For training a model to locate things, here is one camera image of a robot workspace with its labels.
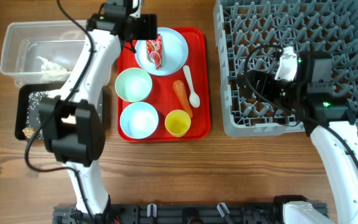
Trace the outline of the red snack wrapper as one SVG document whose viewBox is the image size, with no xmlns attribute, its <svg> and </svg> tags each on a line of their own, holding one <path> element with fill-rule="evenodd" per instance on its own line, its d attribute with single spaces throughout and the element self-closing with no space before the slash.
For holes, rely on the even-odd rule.
<svg viewBox="0 0 358 224">
<path fill-rule="evenodd" d="M 161 34 L 157 34 L 155 40 L 146 40 L 147 60 L 154 64 L 156 70 L 162 68 L 163 41 Z"/>
</svg>

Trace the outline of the light blue bowl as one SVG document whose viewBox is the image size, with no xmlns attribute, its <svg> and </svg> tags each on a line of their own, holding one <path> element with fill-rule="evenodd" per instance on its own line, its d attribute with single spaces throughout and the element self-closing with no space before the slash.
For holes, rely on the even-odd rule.
<svg viewBox="0 0 358 224">
<path fill-rule="evenodd" d="M 145 139 L 157 129 L 157 110 L 146 102 L 129 104 L 121 114 L 119 125 L 125 135 L 133 139 Z"/>
</svg>

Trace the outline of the white tissue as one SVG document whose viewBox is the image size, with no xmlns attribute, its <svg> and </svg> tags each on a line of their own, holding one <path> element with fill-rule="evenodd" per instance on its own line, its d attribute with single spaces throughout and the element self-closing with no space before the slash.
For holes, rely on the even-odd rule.
<svg viewBox="0 0 358 224">
<path fill-rule="evenodd" d="M 42 83 L 62 82 L 65 81 L 70 74 L 70 72 L 62 65 L 51 62 L 41 56 L 36 56 L 36 59 L 40 59 L 42 61 L 40 68 L 42 73 L 40 81 Z"/>
</svg>

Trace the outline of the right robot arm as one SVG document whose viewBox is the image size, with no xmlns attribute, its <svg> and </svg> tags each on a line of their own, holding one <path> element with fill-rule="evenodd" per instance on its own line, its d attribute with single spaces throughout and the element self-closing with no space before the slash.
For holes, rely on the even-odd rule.
<svg viewBox="0 0 358 224">
<path fill-rule="evenodd" d="M 332 56 L 291 48 L 274 52 L 275 74 L 243 69 L 236 82 L 245 98 L 255 95 L 295 115 L 317 149 L 334 195 L 338 221 L 358 223 L 358 129 L 346 99 L 334 96 Z"/>
</svg>

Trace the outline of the grey-blue dishwasher rack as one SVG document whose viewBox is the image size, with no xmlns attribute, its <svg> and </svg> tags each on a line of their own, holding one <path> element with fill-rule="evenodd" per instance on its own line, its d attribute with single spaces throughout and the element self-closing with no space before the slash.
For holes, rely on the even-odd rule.
<svg viewBox="0 0 358 224">
<path fill-rule="evenodd" d="M 228 136 L 278 136 L 303 130 L 293 115 L 239 93 L 236 79 L 244 68 L 277 71 L 271 45 L 330 53 L 334 93 L 348 99 L 358 128 L 358 1 L 216 1 L 213 20 Z M 269 48 L 249 57 L 263 44 Z"/>
</svg>

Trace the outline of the black waste tray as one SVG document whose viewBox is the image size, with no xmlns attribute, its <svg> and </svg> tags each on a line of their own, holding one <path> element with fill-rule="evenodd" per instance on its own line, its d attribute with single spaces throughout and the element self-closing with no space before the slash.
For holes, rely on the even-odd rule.
<svg viewBox="0 0 358 224">
<path fill-rule="evenodd" d="M 52 140 L 73 138 L 80 143 L 96 142 L 105 139 L 103 127 L 103 91 L 99 92 L 97 103 L 80 99 L 77 102 L 70 100 L 63 102 L 60 89 L 62 82 L 24 85 L 19 90 L 15 138 L 28 141 L 22 130 L 25 128 L 26 110 L 29 94 L 34 91 L 59 90 L 54 98 L 43 98 L 39 103 L 40 132 L 35 138 L 38 140 Z"/>
</svg>

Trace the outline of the light blue plate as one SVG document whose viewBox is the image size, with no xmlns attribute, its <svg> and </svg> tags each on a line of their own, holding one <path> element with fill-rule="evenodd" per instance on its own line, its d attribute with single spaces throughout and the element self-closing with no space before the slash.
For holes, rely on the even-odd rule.
<svg viewBox="0 0 358 224">
<path fill-rule="evenodd" d="M 135 49 L 135 59 L 138 65 L 151 75 L 167 76 L 179 71 L 188 58 L 188 44 L 177 31 L 159 27 L 158 34 L 162 36 L 162 67 L 155 68 L 155 64 L 147 59 L 146 41 L 138 40 Z"/>
</svg>

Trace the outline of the mint green bowl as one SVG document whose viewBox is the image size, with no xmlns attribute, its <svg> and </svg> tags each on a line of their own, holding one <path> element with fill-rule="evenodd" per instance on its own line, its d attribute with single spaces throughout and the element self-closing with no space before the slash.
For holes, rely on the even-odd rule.
<svg viewBox="0 0 358 224">
<path fill-rule="evenodd" d="M 120 99 L 135 103 L 146 99 L 152 91 L 152 78 L 141 68 L 128 68 L 116 78 L 115 91 Z"/>
</svg>

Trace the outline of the orange carrot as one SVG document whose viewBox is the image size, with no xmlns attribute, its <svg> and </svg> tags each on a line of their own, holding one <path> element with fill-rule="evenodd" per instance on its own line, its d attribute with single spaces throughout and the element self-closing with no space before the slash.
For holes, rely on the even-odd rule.
<svg viewBox="0 0 358 224">
<path fill-rule="evenodd" d="M 189 104 L 189 101 L 187 98 L 184 83 L 181 80 L 175 80 L 173 82 L 173 90 L 174 90 L 180 104 L 182 105 L 184 111 L 187 112 L 189 114 L 189 116 L 192 118 L 193 112 L 190 108 L 190 104 Z"/>
</svg>

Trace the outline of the white plastic spoon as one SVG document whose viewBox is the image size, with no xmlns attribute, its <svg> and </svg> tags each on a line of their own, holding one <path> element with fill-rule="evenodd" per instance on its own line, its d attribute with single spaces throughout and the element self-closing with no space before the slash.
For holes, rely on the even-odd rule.
<svg viewBox="0 0 358 224">
<path fill-rule="evenodd" d="M 194 108 L 198 108 L 201 104 L 201 101 L 199 96 L 195 92 L 190 67 L 188 65 L 183 66 L 183 73 L 185 75 L 186 81 L 190 89 L 190 96 L 189 96 L 190 105 Z"/>
</svg>

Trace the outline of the red plastic tray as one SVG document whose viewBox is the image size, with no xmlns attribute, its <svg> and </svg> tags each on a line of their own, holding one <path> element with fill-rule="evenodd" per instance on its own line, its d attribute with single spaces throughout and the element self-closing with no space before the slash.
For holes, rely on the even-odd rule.
<svg viewBox="0 0 358 224">
<path fill-rule="evenodd" d="M 208 88 L 208 66 L 206 59 L 206 47 L 204 34 L 195 27 L 176 27 L 171 28 L 179 32 L 188 44 L 188 58 L 184 65 L 190 67 L 193 85 L 196 94 L 200 97 L 201 104 L 198 108 L 192 108 L 193 117 L 191 126 L 187 133 L 180 138 L 172 136 L 165 128 L 164 120 L 167 114 L 173 110 L 181 110 L 180 104 L 174 90 L 173 82 L 181 80 L 186 88 L 186 93 L 190 90 L 183 73 L 183 67 L 167 76 L 151 75 L 153 81 L 152 91 L 145 99 L 145 102 L 152 105 L 158 112 L 160 121 L 156 131 L 145 139 L 133 139 L 125 135 L 119 124 L 117 133 L 121 139 L 127 142 L 164 142 L 164 141 L 191 141 L 205 137 L 211 129 L 211 113 L 209 105 Z M 125 49 L 117 60 L 117 72 L 121 73 L 128 68 L 141 68 L 135 59 L 135 54 Z"/>
</svg>

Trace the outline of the clear plastic bin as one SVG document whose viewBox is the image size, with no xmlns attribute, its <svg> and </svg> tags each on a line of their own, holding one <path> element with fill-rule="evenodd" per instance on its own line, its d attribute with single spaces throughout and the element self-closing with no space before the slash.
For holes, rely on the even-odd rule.
<svg viewBox="0 0 358 224">
<path fill-rule="evenodd" d="M 62 65 L 71 74 L 84 42 L 85 34 L 71 21 L 12 23 L 4 38 L 0 71 L 13 78 L 18 87 L 42 83 L 42 61 L 36 59 L 41 56 Z"/>
</svg>

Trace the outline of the spilled white rice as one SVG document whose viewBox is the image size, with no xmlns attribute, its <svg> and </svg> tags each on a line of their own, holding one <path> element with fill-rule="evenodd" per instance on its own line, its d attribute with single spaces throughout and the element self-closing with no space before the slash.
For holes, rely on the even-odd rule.
<svg viewBox="0 0 358 224">
<path fill-rule="evenodd" d="M 39 103 L 43 98 L 54 98 L 59 90 L 34 91 L 29 94 L 26 110 L 25 128 L 33 127 L 35 130 L 40 126 Z"/>
</svg>

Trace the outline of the brown food scrap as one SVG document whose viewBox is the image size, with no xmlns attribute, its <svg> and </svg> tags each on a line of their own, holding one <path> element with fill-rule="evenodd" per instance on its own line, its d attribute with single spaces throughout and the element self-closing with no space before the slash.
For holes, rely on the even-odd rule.
<svg viewBox="0 0 358 224">
<path fill-rule="evenodd" d="M 24 136 L 25 136 L 26 139 L 30 139 L 30 138 L 34 135 L 34 133 L 35 133 L 35 128 L 33 128 L 33 127 L 26 127 L 26 128 L 24 128 L 24 129 L 22 130 L 22 132 L 23 132 L 23 134 L 24 134 Z"/>
</svg>

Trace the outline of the black mounting rail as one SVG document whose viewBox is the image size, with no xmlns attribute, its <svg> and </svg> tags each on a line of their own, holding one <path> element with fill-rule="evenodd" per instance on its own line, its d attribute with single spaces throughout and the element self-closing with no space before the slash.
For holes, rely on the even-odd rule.
<svg viewBox="0 0 358 224">
<path fill-rule="evenodd" d="M 98 223 L 280 223 L 278 208 L 272 203 L 229 205 L 223 217 L 216 205 L 112 205 L 110 220 L 96 217 Z"/>
</svg>

